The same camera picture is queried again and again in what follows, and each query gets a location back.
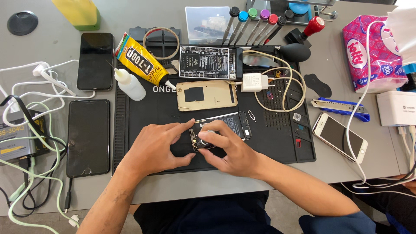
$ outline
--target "green screwdriver cap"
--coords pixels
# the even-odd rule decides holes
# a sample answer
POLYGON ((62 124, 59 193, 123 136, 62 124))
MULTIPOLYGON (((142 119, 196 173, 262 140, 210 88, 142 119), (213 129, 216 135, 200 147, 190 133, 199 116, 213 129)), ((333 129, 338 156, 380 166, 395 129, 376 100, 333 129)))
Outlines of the green screwdriver cap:
POLYGON ((257 16, 257 10, 254 8, 250 8, 248 9, 248 17, 250 17, 250 19, 255 19, 257 16))

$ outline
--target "blue box cutter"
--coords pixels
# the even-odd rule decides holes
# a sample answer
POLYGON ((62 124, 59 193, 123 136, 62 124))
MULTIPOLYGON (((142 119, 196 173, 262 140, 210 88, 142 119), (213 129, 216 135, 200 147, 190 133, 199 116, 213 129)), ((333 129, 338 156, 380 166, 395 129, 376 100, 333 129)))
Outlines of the blue box cutter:
MULTIPOLYGON (((326 99, 320 97, 319 99, 313 99, 311 101, 312 106, 318 107, 323 111, 334 112, 335 114, 341 115, 351 115, 352 110, 357 105, 356 102, 343 102, 337 100, 326 99)), ((370 114, 363 105, 360 104, 357 111, 354 114, 354 117, 357 117, 363 122, 370 121, 370 114)))

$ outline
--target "white iphone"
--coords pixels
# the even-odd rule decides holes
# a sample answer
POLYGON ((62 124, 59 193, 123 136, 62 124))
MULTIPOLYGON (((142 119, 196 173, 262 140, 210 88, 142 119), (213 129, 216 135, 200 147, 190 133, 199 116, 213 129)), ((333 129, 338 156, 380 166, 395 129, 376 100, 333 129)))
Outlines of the white iphone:
MULTIPOLYGON (((313 126, 313 134, 334 148, 348 160, 355 162, 348 147, 346 127, 334 120, 327 113, 321 113, 313 126)), ((351 148, 357 158, 358 163, 362 163, 368 143, 360 136, 349 131, 351 148)))

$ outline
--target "purple screwdriver cap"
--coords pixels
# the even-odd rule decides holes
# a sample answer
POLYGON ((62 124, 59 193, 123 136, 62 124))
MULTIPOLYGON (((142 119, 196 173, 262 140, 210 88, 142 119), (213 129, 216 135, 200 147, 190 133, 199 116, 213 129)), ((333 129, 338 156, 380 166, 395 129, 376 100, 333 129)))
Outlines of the purple screwdriver cap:
POLYGON ((266 9, 260 11, 260 19, 267 20, 270 16, 270 12, 266 9))

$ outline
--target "black smartphone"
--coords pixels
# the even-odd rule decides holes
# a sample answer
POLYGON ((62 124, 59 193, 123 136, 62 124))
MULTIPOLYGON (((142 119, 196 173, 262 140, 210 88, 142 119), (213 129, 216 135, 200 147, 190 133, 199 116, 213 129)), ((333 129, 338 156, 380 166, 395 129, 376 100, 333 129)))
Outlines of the black smartphone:
POLYGON ((69 103, 67 176, 110 171, 110 102, 80 100, 69 103))
POLYGON ((113 50, 114 37, 111 33, 85 32, 81 35, 77 80, 79 90, 111 89, 113 50))
POLYGON ((243 141, 251 138, 251 130, 248 125, 247 116, 244 111, 239 111, 227 115, 215 116, 207 119, 196 120, 195 124, 189 129, 189 134, 191 136, 191 143, 194 151, 198 149, 210 149, 216 147, 215 145, 205 142, 198 137, 198 133, 202 130, 202 127, 211 123, 214 120, 222 120, 227 126, 237 134, 243 141))

